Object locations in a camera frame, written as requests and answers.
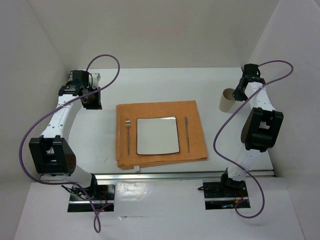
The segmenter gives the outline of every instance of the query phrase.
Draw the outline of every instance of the white wall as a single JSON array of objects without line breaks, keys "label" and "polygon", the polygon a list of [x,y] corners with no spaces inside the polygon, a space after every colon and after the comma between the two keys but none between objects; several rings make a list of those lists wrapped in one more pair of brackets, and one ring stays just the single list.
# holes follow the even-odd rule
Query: white wall
[{"label": "white wall", "polygon": [[[286,177],[307,240],[320,236],[320,8],[313,0],[280,0],[250,62],[282,59],[294,73],[268,87],[272,104],[284,114],[276,145],[269,151],[279,176]],[[268,80],[289,71],[285,65],[261,68]]]},{"label": "white wall", "polygon": [[[20,140],[55,107],[67,71],[26,0],[1,2],[0,31],[0,232],[2,240],[9,240],[30,187],[18,161]],[[39,136],[40,131],[31,135]],[[23,156],[34,174],[28,142]]]},{"label": "white wall", "polygon": [[[69,68],[240,67],[278,0],[28,0]],[[114,68],[101,59],[94,68]]]}]

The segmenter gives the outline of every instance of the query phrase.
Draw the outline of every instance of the folded cloth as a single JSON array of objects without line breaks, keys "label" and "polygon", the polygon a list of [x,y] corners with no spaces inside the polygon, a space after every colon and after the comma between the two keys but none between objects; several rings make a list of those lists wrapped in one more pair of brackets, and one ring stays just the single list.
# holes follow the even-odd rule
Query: folded cloth
[{"label": "folded cloth", "polygon": [[[137,119],[176,117],[180,152],[163,155],[137,154]],[[188,118],[189,148],[185,117]],[[128,157],[126,118],[130,118],[130,157]],[[122,169],[185,163],[208,157],[196,101],[120,104],[116,106],[115,157]]]}]

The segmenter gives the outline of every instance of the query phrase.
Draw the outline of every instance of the silver fork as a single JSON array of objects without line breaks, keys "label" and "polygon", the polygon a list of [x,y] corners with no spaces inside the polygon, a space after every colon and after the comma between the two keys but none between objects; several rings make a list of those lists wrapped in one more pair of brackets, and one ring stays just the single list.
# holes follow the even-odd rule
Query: silver fork
[{"label": "silver fork", "polygon": [[129,128],[131,127],[130,118],[125,119],[125,127],[128,129],[127,147],[128,147],[128,158],[130,158],[130,131],[129,131]]}]

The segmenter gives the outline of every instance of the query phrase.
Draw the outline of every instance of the white table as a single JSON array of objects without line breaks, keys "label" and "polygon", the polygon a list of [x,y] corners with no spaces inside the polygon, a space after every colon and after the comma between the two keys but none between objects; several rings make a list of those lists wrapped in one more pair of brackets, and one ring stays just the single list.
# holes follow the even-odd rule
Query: white table
[{"label": "white table", "polygon": [[[114,212],[100,215],[102,230],[93,229],[92,212],[68,213],[69,194],[60,186],[32,183],[15,240],[303,240],[303,234],[282,178],[259,177],[265,209],[254,219],[238,217],[234,209],[205,210],[201,180],[118,182]],[[246,181],[252,215],[261,194]]]},{"label": "white table", "polygon": [[[115,69],[92,69],[100,73],[100,86],[113,79]],[[116,105],[128,103],[195,100],[204,132],[208,159],[203,161],[146,167],[141,173],[222,172],[230,163],[218,157],[213,140],[221,125],[231,115],[219,110],[222,91],[235,88],[242,76],[240,68],[139,68],[121,69],[116,82],[101,92],[103,110],[81,109],[69,136],[77,164],[95,174],[133,173],[122,170],[115,159]],[[245,107],[227,125],[217,143],[218,149],[235,159],[241,149],[241,130],[250,107]],[[268,152],[256,161],[253,171],[270,171],[273,166]]]}]

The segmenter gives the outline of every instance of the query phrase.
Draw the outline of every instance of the white square plate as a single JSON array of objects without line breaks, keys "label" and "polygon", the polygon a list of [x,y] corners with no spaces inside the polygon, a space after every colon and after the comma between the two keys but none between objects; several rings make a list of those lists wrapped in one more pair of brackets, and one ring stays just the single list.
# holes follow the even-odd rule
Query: white square plate
[{"label": "white square plate", "polygon": [[136,126],[138,155],[179,153],[179,139],[175,116],[138,118]]}]

